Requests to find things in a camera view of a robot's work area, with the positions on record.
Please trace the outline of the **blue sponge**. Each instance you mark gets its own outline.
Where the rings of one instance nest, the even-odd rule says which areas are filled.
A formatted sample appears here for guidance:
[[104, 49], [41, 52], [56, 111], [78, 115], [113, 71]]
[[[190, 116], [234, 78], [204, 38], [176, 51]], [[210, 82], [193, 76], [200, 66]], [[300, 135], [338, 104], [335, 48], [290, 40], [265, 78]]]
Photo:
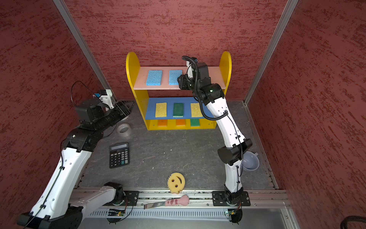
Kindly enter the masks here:
[[162, 70], [149, 70], [146, 80], [147, 86], [161, 86], [163, 77]]
[[179, 85], [178, 78], [182, 75], [182, 70], [170, 70], [169, 71], [169, 85]]

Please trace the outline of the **dark green sponge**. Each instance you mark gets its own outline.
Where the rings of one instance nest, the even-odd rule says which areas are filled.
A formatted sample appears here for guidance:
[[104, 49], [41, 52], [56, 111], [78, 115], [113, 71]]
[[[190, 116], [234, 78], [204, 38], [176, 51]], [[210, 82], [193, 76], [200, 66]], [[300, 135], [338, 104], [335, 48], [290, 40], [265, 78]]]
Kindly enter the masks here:
[[184, 103], [174, 103], [173, 104], [173, 117], [181, 118], [184, 117], [185, 104]]

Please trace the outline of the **orange sponge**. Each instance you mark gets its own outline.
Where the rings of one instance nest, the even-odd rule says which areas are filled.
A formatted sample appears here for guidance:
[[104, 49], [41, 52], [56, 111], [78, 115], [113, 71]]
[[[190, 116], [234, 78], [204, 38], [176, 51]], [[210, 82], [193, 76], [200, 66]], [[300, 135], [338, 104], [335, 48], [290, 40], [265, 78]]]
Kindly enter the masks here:
[[158, 120], [158, 127], [167, 127], [168, 126], [168, 120]]
[[177, 127], [184, 127], [184, 126], [186, 126], [185, 119], [176, 119], [176, 126]]

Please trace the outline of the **light green sponge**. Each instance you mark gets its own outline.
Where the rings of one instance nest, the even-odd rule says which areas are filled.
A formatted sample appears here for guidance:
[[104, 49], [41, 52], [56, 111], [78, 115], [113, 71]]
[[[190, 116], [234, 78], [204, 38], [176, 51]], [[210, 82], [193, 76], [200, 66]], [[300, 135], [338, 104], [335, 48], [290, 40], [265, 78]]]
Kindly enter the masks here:
[[200, 120], [199, 119], [191, 119], [190, 120], [190, 126], [191, 127], [199, 127], [200, 126]]

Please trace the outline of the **orange sponge front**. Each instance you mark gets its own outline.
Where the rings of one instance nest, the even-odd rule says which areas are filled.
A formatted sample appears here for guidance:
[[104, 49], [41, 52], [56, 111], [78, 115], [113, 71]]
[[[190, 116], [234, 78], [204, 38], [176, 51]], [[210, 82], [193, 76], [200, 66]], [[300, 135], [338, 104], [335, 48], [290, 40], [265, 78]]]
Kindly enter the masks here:
[[176, 119], [176, 126], [177, 127], [184, 127], [184, 126], [186, 126], [185, 119]]

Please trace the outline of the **yellow smiley face sponge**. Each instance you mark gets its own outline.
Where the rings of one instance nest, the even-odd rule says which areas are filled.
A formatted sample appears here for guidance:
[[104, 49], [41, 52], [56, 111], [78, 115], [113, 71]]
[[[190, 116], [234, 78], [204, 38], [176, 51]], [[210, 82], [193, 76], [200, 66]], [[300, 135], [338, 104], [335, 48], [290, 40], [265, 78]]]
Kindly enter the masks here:
[[185, 188], [185, 178], [181, 173], [172, 173], [168, 178], [167, 185], [171, 193], [179, 194]]

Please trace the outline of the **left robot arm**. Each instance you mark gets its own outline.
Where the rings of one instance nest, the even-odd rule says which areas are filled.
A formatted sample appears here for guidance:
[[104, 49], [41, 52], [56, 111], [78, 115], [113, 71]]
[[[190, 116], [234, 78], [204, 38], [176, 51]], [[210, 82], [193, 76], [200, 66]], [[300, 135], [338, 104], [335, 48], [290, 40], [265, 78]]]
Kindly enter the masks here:
[[99, 98], [74, 107], [80, 125], [63, 142], [58, 165], [43, 194], [30, 212], [19, 216], [17, 224], [30, 229], [77, 229], [83, 219], [104, 204], [126, 205], [120, 184], [108, 182], [87, 198], [70, 202], [73, 189], [104, 132], [132, 111], [123, 101], [111, 105]]

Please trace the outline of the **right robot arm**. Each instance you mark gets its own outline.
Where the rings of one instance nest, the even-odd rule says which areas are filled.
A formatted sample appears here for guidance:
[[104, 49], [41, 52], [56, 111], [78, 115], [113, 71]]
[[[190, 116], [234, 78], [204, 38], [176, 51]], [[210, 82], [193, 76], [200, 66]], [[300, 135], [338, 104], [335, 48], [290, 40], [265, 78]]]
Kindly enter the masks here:
[[181, 90], [190, 90], [199, 104], [202, 116], [215, 121], [221, 131], [225, 146], [218, 149], [218, 155], [225, 164], [225, 201], [232, 206], [241, 203], [244, 195], [241, 183], [242, 159], [244, 153], [252, 146], [252, 141], [245, 138], [236, 125], [227, 105], [224, 91], [219, 84], [213, 84], [208, 66], [184, 57], [187, 72], [178, 77]]

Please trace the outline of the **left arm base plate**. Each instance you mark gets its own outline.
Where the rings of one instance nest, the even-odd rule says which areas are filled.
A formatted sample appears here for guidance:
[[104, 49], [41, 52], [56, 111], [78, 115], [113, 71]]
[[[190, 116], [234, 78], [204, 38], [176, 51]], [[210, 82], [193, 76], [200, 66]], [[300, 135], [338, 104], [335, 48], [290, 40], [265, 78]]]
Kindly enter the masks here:
[[139, 198], [139, 191], [124, 191], [123, 194], [117, 199], [112, 200], [109, 203], [106, 203], [104, 206], [112, 206], [112, 207], [125, 207], [125, 206], [136, 206]]

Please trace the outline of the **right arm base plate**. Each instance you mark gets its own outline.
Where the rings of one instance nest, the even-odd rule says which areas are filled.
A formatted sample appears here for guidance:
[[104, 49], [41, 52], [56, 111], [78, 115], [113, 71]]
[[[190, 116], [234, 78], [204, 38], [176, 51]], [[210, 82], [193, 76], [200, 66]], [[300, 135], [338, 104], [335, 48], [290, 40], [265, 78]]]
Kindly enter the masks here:
[[236, 193], [230, 193], [228, 191], [213, 191], [212, 200], [214, 206], [239, 206], [242, 207], [251, 206], [249, 194], [247, 191], [240, 190]]

